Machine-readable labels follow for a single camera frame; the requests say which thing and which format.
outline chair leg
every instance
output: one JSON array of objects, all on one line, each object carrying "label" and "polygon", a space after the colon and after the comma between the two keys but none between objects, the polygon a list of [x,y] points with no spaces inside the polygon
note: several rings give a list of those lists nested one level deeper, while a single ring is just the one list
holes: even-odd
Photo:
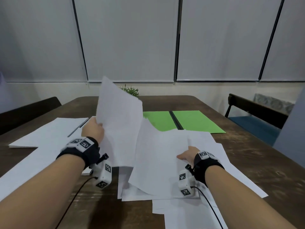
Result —
[{"label": "chair leg", "polygon": [[229,112],[230,112],[230,110],[231,110],[231,106],[232,106],[232,105],[229,105],[228,110],[227,110],[227,112],[226,112],[226,114],[225,114],[224,117],[228,118]]}]

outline green plant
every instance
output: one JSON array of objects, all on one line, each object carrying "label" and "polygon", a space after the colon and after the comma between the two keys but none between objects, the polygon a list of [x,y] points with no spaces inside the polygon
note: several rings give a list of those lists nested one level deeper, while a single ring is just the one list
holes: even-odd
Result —
[{"label": "green plant", "polygon": [[125,86],[123,86],[123,87],[120,87],[124,92],[127,92],[127,93],[129,93],[129,94],[131,94],[131,95],[133,95],[133,96],[135,96],[135,97],[138,97],[139,96],[139,89],[135,89],[135,88],[133,88],[133,87],[130,87],[130,88],[126,88],[126,84],[125,84]]}]

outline wire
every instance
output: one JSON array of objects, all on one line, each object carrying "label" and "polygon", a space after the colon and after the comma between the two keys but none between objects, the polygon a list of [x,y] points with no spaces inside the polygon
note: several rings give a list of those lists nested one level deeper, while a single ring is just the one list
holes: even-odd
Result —
[{"label": "wire", "polygon": [[221,229],[224,229],[223,227],[222,227],[222,224],[220,223],[220,221],[219,221],[219,218],[217,217],[217,215],[216,215],[216,213],[215,213],[215,211],[214,211],[214,209],[212,208],[212,206],[211,206],[211,204],[210,204],[210,202],[208,201],[208,199],[207,199],[207,197],[203,194],[203,192],[198,188],[198,187],[195,187],[195,186],[191,186],[191,188],[196,188],[196,189],[198,189],[199,191],[200,191],[200,193],[204,196],[204,198],[206,199],[206,201],[208,202],[208,204],[210,205],[210,207],[211,207],[211,209],[212,209],[212,211],[214,212],[214,214],[215,214],[215,216],[216,216],[216,218],[217,218],[217,220],[218,220],[218,222],[219,222],[219,224],[220,224],[220,226],[221,226]]},{"label": "wire", "polygon": [[77,191],[76,194],[74,195],[72,201],[70,202],[68,208],[66,209],[65,213],[64,213],[63,216],[61,217],[61,219],[60,219],[59,223],[57,224],[57,226],[55,227],[55,229],[58,228],[59,224],[61,223],[61,221],[63,220],[64,216],[65,216],[66,213],[68,212],[70,206],[72,205],[72,203],[73,203],[74,199],[76,198],[77,194],[79,193],[79,191],[80,191],[80,190],[83,188],[83,186],[84,186],[90,179],[92,179],[92,178],[95,178],[95,179],[96,179],[96,177],[90,177],[90,178],[88,178],[88,179],[81,185],[81,187],[78,189],[78,191]]}]

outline blue seat cushion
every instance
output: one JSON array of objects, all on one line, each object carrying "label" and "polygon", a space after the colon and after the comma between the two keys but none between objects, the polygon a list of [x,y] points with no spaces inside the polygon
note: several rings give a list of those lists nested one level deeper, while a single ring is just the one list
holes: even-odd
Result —
[{"label": "blue seat cushion", "polygon": [[253,116],[229,117],[229,119],[270,146],[273,146],[281,131]]}]

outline person's right arm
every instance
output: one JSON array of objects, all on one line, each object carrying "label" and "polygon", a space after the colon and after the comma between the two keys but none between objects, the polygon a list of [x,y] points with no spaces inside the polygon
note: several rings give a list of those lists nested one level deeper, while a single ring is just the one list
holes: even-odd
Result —
[{"label": "person's right arm", "polygon": [[[189,150],[177,158],[193,166],[198,152],[196,147],[189,146]],[[228,228],[295,229],[260,196],[220,166],[212,165],[202,175]]]}]

